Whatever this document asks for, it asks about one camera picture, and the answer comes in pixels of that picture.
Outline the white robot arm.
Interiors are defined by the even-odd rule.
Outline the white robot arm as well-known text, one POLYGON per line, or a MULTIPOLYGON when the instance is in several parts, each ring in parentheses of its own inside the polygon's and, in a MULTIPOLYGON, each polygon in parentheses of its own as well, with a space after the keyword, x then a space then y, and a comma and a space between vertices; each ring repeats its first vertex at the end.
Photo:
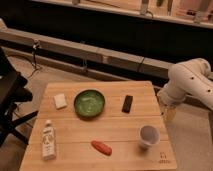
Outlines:
POLYGON ((211 65, 203 58, 173 64, 168 69, 169 81, 157 96, 166 106, 179 105, 191 94, 213 110, 213 81, 208 79, 211 65))

